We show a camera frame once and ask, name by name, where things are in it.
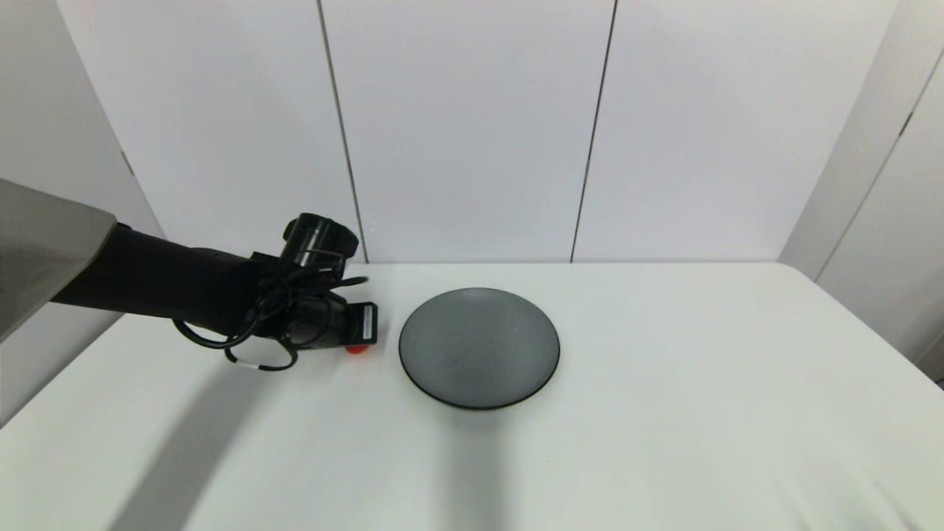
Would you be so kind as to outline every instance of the round plate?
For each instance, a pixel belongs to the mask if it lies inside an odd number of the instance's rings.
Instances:
[[[560,354],[544,312],[483,287],[426,301],[400,333],[400,361],[410,379],[432,398],[465,409],[527,399],[550,380]]]

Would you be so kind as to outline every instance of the table surface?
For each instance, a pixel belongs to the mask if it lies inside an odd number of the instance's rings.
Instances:
[[[792,269],[350,274],[380,343],[282,373],[123,317],[0,430],[0,529],[944,529],[944,393]],[[527,401],[462,411],[403,372],[410,312],[467,286],[556,325]]]

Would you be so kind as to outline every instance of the white wall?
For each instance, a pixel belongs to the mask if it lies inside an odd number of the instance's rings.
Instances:
[[[0,177],[160,228],[53,0],[0,2]],[[47,304],[0,346],[0,425],[117,318]]]
[[[895,5],[620,2],[575,259],[776,260]]]
[[[944,2],[901,0],[780,262],[816,280],[898,142],[944,49]]]
[[[613,0],[325,0],[375,262],[566,262]]]
[[[171,240],[278,254],[299,213],[359,231],[314,0],[60,0]]]
[[[912,361],[944,333],[944,68],[819,284]]]

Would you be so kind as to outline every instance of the white label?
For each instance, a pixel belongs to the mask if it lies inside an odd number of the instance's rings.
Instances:
[[[363,338],[370,339],[374,335],[374,307],[363,307]]]

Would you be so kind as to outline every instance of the white backdrop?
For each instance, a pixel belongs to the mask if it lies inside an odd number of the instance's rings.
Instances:
[[[620,2],[576,260],[776,260],[895,4]]]
[[[567,261],[613,0],[60,0],[167,235]],[[895,0],[623,0],[576,259],[776,260]]]
[[[281,249],[302,212],[356,231],[310,0],[59,0],[167,237]]]

